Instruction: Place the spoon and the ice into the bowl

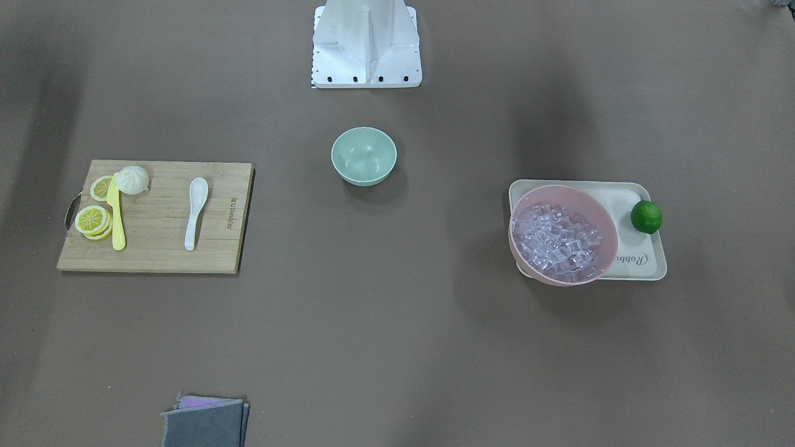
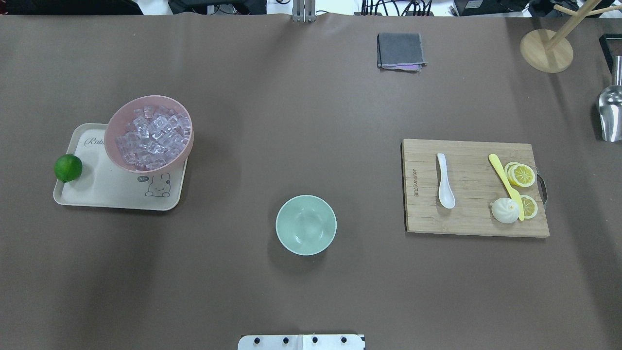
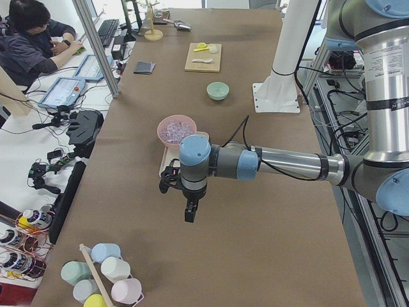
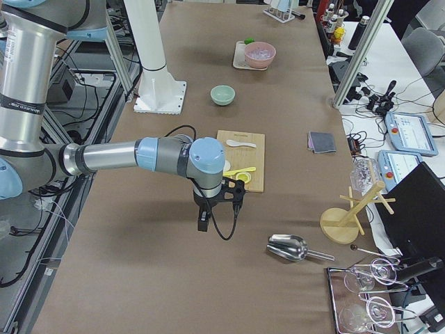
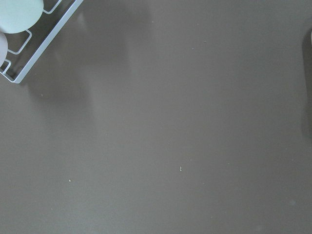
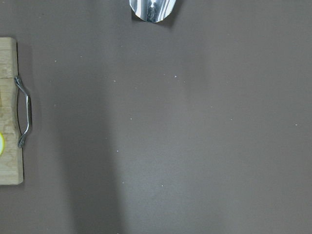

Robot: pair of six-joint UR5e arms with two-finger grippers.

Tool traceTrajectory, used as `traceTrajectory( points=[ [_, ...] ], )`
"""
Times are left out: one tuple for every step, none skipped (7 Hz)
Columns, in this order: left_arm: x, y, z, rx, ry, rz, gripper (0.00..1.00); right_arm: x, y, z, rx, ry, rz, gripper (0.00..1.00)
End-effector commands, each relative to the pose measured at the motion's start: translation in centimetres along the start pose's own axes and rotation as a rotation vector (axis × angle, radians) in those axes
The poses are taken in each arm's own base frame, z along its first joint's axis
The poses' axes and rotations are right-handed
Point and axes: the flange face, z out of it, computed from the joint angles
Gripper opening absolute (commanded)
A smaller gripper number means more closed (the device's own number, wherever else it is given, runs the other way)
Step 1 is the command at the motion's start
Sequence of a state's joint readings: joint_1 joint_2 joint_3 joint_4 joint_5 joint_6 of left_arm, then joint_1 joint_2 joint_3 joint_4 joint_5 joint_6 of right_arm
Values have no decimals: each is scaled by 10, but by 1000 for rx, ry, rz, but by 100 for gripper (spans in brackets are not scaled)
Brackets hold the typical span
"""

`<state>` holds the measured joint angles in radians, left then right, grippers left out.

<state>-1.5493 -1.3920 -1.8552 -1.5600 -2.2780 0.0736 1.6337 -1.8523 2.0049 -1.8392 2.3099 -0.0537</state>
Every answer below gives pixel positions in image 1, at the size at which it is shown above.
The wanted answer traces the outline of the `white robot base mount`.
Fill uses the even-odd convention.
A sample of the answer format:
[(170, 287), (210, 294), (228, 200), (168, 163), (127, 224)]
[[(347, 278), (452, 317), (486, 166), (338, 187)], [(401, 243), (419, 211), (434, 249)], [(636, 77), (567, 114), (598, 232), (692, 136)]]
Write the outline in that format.
[(313, 88), (422, 84), (417, 11), (403, 1), (327, 1), (314, 11), (312, 43)]

